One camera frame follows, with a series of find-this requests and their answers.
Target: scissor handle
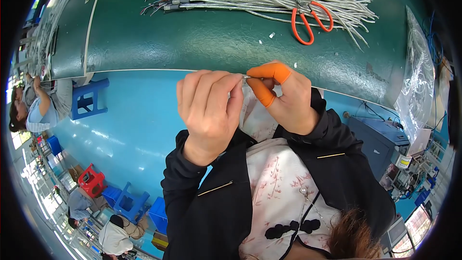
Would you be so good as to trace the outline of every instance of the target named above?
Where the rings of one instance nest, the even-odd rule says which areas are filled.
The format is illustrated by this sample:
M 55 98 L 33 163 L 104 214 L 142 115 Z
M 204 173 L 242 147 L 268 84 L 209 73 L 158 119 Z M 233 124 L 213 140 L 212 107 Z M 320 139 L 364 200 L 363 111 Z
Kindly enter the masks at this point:
M 311 45 L 314 41 L 315 41 L 315 37 L 313 36 L 313 32 L 311 31 L 311 27 L 309 27 L 309 24 L 308 24 L 308 21 L 306 20 L 305 18 L 305 15 L 303 13 L 300 13 L 300 17 L 302 18 L 302 21 L 303 23 L 305 24 L 306 26 L 306 29 L 308 30 L 308 34 L 309 34 L 309 42 L 306 42 L 304 41 L 303 39 L 300 38 L 300 36 L 298 35 L 298 32 L 297 32 L 297 29 L 295 27 L 295 17 L 297 16 L 297 9 L 294 8 L 292 9 L 292 20 L 291 20 L 291 23 L 292 23 L 292 31 L 293 31 L 293 34 L 295 35 L 295 37 L 297 38 L 297 40 L 301 43 L 301 44 L 304 44 L 306 46 L 308 45 Z
M 317 3 L 316 1 L 311 1 L 311 4 L 321 8 L 322 10 L 324 10 L 324 12 L 327 14 L 327 16 L 329 17 L 329 28 L 326 28 L 324 26 L 324 24 L 321 22 L 321 20 L 319 19 L 319 17 L 317 16 L 317 14 L 314 12 L 314 10 L 311 11 L 311 15 L 313 15 L 313 17 L 315 18 L 315 20 L 317 21 L 317 23 L 319 24 L 319 26 L 326 32 L 329 32 L 332 30 L 332 28 L 334 27 L 334 20 L 332 19 L 332 15 L 330 15 L 330 12 L 327 10 L 327 8 L 324 7 L 324 5 L 320 4 L 320 3 Z

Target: scissors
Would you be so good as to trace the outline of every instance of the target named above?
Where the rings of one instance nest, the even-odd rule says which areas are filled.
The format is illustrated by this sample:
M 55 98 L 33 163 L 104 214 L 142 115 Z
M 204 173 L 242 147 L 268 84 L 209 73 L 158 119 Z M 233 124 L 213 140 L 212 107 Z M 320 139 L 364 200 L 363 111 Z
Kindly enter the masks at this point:
M 327 8 L 325 8 L 322 4 L 320 3 L 317 3 L 316 1 L 311 1 L 310 3 L 307 3 L 307 2 L 304 2 L 302 0 L 295 0 L 295 2 L 297 3 L 297 7 L 298 8 L 302 8 L 302 7 L 306 7 L 308 8 L 309 10 L 311 10 L 311 15 L 313 15 L 313 17 L 315 18 L 315 20 L 317 21 L 317 23 L 319 24 L 319 26 L 326 32 L 329 32 L 332 30 L 332 28 L 334 27 L 334 21 L 332 19 L 332 15 L 330 14 L 330 12 L 327 10 Z M 315 13 L 315 11 L 313 9 L 310 8 L 309 5 L 315 5 L 319 8 L 321 8 L 322 10 L 324 10 L 327 14 L 327 16 L 329 17 L 329 28 L 326 28 L 321 20 L 319 19 L 319 17 L 317 16 L 317 14 Z M 309 26 L 309 23 L 308 21 L 306 20 L 305 18 L 305 14 L 303 14 L 303 12 L 299 12 L 298 9 L 294 8 L 292 9 L 292 20 L 291 20 L 291 23 L 292 23 L 292 31 L 293 31 L 293 34 L 295 35 L 295 37 L 298 39 L 298 41 L 306 46 L 308 45 L 311 45 L 314 41 L 315 41 L 315 38 L 314 38 L 314 35 L 313 35 L 313 32 L 311 31 L 311 27 Z M 304 41 L 303 39 L 300 38 L 300 36 L 298 35 L 298 32 L 297 32 L 297 29 L 295 28 L 295 17 L 297 16 L 297 12 L 300 14 L 300 17 L 302 18 L 303 20 L 303 23 L 305 24 L 306 26 L 306 29 L 308 30 L 308 33 L 309 33 L 309 42 L 306 42 Z

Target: cardboard box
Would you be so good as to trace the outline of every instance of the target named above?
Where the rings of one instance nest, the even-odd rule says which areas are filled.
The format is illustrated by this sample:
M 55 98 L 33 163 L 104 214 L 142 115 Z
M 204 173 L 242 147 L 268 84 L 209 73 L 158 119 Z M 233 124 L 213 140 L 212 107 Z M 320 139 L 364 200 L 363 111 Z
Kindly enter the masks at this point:
M 69 174 L 71 174 L 72 180 L 74 180 L 74 182 L 78 183 L 78 177 L 81 174 L 83 174 L 84 169 L 82 169 L 82 167 L 80 165 L 77 165 L 72 169 L 68 169 L 68 171 L 69 171 Z
M 154 232 L 154 237 L 151 243 L 160 251 L 165 251 L 169 245 L 169 240 L 166 235 L 160 234 L 156 231 Z

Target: white qipao blouse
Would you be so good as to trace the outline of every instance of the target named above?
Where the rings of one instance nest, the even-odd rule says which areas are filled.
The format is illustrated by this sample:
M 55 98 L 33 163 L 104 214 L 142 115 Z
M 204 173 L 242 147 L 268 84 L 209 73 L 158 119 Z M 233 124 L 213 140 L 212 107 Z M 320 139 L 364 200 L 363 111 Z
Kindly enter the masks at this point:
M 242 259 L 285 257 L 299 238 L 307 248 L 329 252 L 330 229 L 340 215 L 324 202 L 308 169 L 283 138 L 272 139 L 277 122 L 244 86 L 239 127 L 259 143 L 247 149 L 252 228 L 239 246 Z M 276 86 L 276 94 L 281 95 Z

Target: blue plastic stool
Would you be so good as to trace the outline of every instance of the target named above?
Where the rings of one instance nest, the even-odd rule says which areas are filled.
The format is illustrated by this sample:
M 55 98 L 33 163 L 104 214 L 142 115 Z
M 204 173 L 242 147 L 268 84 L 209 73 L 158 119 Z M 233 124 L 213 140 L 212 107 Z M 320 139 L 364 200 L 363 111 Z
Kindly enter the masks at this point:
M 56 156 L 62 152 L 61 146 L 59 144 L 58 138 L 55 136 L 50 136 L 47 139 L 48 144 L 50 145 L 51 153 Z
M 69 117 L 73 120 L 86 118 L 99 113 L 107 113 L 108 109 L 98 109 L 98 91 L 109 86 L 109 79 L 101 79 L 100 81 L 90 81 L 89 84 L 75 88 L 72 90 L 72 108 Z M 93 93 L 93 97 L 84 98 L 84 95 Z M 78 109 L 83 107 L 86 113 L 78 113 Z
M 119 188 L 115 188 L 113 186 L 108 186 L 104 191 L 101 193 L 103 197 L 108 202 L 111 208 L 114 208 L 116 201 L 119 199 L 120 194 L 122 194 L 122 190 Z
M 149 194 L 147 192 L 143 192 L 141 197 L 135 197 L 127 192 L 129 186 L 130 182 L 127 182 L 125 188 L 114 204 L 114 211 L 118 214 L 122 214 L 133 224 L 136 224 L 151 207 L 149 205 L 145 205 L 149 198 Z
M 156 225 L 157 231 L 167 234 L 167 215 L 165 214 L 165 201 L 162 197 L 157 197 L 154 205 L 147 212 L 151 220 Z

